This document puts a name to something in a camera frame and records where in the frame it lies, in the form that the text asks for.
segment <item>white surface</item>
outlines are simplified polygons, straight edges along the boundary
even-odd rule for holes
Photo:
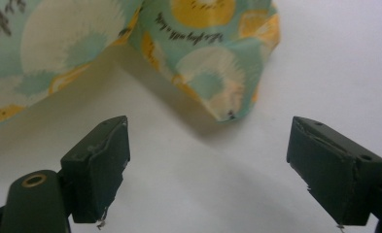
[[[127,115],[132,160],[102,232],[339,232],[285,160],[291,121],[317,119],[382,156],[382,1],[277,3],[283,41],[247,117],[217,124],[133,49],[107,50],[0,127],[0,206],[15,179],[58,171],[97,123]]]

